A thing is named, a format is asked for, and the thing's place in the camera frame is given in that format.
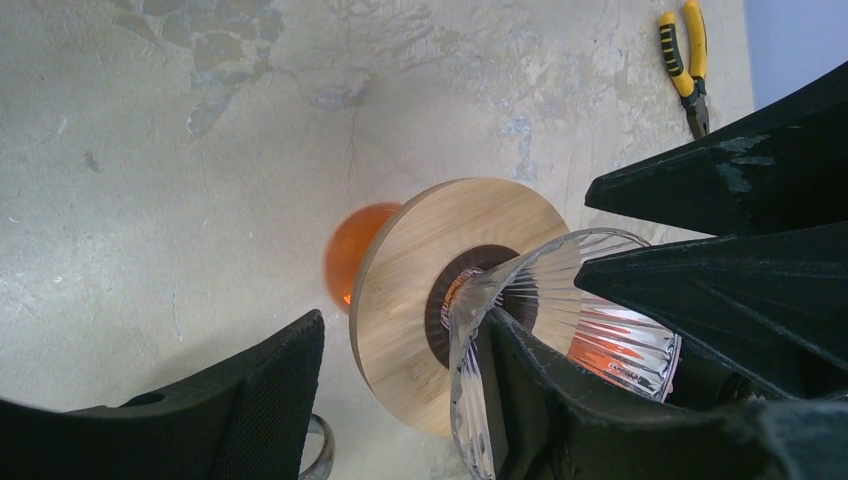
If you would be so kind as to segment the smoky glass carafe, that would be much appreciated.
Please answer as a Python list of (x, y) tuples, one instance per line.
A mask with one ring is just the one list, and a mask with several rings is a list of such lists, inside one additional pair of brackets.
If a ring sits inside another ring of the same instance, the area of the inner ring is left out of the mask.
[(332, 473), (336, 454), (334, 433), (321, 416), (312, 414), (303, 454), (303, 471), (299, 480), (327, 480)]

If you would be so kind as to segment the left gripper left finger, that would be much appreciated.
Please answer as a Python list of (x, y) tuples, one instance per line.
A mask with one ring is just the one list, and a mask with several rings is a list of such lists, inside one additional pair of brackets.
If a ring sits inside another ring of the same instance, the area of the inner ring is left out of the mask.
[(117, 407), (1, 404), (5, 479), (322, 479), (303, 466), (324, 349), (312, 310), (263, 342)]

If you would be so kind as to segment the clear glass dripper cone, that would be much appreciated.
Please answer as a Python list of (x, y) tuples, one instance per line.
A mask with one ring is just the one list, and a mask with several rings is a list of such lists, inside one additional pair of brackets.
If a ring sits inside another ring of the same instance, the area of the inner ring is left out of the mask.
[(496, 476), (477, 339), (484, 314), (492, 309), (509, 314), (548, 347), (612, 385), (657, 402), (669, 395), (681, 338), (574, 283), (586, 261), (647, 244), (624, 230), (590, 228), (519, 255), (475, 257), (460, 267), (443, 296), (439, 319), (449, 338), (452, 436), (473, 478)]

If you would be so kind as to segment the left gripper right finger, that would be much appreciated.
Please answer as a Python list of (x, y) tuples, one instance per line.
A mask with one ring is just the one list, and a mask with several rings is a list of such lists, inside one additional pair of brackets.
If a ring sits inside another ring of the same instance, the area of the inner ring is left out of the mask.
[(706, 412), (615, 387), (500, 309), (478, 331), (500, 479), (843, 479), (847, 406), (749, 401)]

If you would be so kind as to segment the orange glass carafe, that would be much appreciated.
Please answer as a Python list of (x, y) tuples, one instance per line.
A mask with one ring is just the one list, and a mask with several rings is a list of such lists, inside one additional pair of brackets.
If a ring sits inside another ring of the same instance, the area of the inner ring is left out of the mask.
[(400, 207), (397, 202), (364, 206), (342, 221), (330, 236), (323, 256), (323, 279), (329, 296), (345, 314), (350, 310), (355, 279), (369, 246)]

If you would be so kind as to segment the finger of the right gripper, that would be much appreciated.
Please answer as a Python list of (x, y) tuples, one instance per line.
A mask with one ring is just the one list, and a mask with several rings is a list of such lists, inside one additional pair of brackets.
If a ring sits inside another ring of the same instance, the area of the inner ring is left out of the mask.
[(597, 177), (584, 203), (715, 236), (846, 221), (846, 65), (700, 140)]
[(847, 225), (587, 261), (578, 288), (642, 313), (771, 393), (847, 394)]

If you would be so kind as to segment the wooden ring holder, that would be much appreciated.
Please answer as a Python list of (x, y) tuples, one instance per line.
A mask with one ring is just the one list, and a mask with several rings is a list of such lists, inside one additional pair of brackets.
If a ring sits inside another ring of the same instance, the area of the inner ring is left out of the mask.
[(416, 195), (379, 230), (360, 263), (349, 312), (357, 368), (403, 424), (447, 437), (450, 375), (441, 307), (454, 279), (568, 233), (556, 208), (520, 183), (463, 178)]

